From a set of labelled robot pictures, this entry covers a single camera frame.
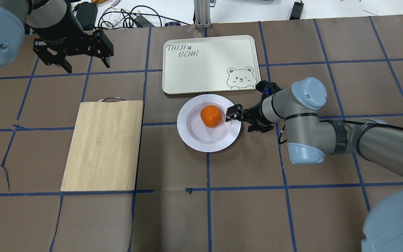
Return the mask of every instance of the white floor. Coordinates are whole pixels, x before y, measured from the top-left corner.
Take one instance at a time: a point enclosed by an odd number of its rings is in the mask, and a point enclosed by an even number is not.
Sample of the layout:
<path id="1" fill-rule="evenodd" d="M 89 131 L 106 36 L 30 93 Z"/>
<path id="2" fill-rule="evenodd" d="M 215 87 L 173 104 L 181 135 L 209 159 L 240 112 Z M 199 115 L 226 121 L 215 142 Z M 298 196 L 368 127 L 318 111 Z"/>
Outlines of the white floor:
<path id="1" fill-rule="evenodd" d="M 211 7 L 212 23 L 287 20 L 295 0 L 217 0 Z M 99 5 L 97 20 L 114 0 Z M 340 18 L 346 16 L 383 16 L 403 14 L 403 0 L 304 0 L 302 19 Z M 147 5 L 160 15 L 193 23 L 193 0 L 121 0 L 116 8 L 130 10 L 136 5 Z M 142 13 L 152 13 L 139 8 Z M 112 14 L 111 22 L 120 19 Z M 160 23 L 154 16 L 147 19 L 155 26 Z"/>

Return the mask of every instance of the orange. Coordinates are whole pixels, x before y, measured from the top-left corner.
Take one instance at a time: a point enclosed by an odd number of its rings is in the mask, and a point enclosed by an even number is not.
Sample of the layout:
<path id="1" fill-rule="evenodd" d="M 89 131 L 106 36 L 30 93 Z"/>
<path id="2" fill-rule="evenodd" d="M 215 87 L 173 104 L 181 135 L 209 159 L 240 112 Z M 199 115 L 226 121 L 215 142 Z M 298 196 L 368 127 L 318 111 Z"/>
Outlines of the orange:
<path id="1" fill-rule="evenodd" d="M 200 117 L 205 126 L 208 128 L 214 128 L 222 122 L 222 113 L 214 105 L 204 107 L 200 111 Z"/>

